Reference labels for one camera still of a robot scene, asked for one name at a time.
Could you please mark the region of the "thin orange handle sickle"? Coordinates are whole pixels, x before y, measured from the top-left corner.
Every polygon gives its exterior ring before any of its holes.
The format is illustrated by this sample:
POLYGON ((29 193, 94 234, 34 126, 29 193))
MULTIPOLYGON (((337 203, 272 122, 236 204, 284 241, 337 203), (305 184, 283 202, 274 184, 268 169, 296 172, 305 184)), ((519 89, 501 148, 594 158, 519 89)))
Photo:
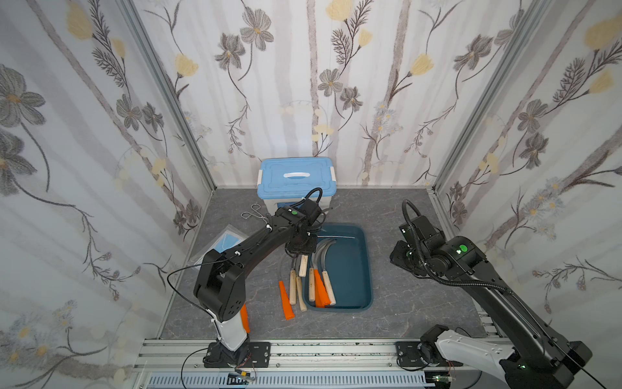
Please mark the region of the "thin orange handle sickle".
POLYGON ((314 255, 314 293, 315 293, 315 306, 317 308, 324 308, 329 302, 329 298, 326 292, 326 288, 323 286, 321 272, 319 271, 319 264, 321 262, 322 253, 327 246, 327 241, 323 241, 319 244, 317 251, 314 255))

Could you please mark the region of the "wooden handle sickle group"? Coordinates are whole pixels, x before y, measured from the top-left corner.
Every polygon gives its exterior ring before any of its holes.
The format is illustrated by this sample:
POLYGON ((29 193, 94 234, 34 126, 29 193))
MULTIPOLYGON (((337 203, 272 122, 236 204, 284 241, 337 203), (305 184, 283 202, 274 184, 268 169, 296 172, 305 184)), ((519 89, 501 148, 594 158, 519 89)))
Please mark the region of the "wooden handle sickle group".
POLYGON ((314 303, 315 306, 317 306, 317 288, 315 280, 315 264, 317 262, 317 252, 318 250, 314 251, 309 259, 309 301, 314 303))

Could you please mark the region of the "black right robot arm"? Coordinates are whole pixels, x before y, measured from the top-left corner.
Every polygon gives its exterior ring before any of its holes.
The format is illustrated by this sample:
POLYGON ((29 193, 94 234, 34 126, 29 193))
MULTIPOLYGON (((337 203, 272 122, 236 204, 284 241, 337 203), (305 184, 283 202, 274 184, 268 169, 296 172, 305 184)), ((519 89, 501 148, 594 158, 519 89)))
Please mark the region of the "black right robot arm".
POLYGON ((437 324, 420 339, 420 354, 432 364, 457 361, 504 381, 510 388, 567 388, 591 359, 581 341, 569 341, 544 322, 505 283, 481 249, 468 238, 446 239, 427 217, 399 227, 390 262, 417 278, 469 294, 501 329, 508 344, 475 339, 437 324))

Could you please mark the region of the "orange handle sickle group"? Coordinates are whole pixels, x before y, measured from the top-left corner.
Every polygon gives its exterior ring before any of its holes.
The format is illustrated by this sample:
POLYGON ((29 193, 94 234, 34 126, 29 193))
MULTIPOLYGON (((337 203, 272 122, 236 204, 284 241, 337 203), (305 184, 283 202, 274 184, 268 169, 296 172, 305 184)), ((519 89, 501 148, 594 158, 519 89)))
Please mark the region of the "orange handle sickle group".
POLYGON ((325 303, 326 290, 324 289, 324 285, 322 282, 315 284, 314 292, 315 292, 315 303, 316 303, 317 308, 324 308, 326 306, 326 303, 325 303))

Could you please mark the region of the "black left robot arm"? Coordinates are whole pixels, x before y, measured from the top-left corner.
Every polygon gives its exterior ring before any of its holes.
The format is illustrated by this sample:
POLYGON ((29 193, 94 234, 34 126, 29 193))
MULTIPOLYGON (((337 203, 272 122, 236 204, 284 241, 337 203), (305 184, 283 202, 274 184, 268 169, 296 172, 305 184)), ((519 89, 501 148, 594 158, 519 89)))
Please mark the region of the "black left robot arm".
POLYGON ((226 251, 208 251, 202 258, 194 285, 199 306, 216 327, 216 342, 203 358, 207 368, 243 366, 251 355, 249 334, 242 308, 246 304, 246 279, 267 256, 280 247, 298 259, 311 255, 317 246, 323 210, 316 199, 305 197, 280 207, 266 226, 226 251))

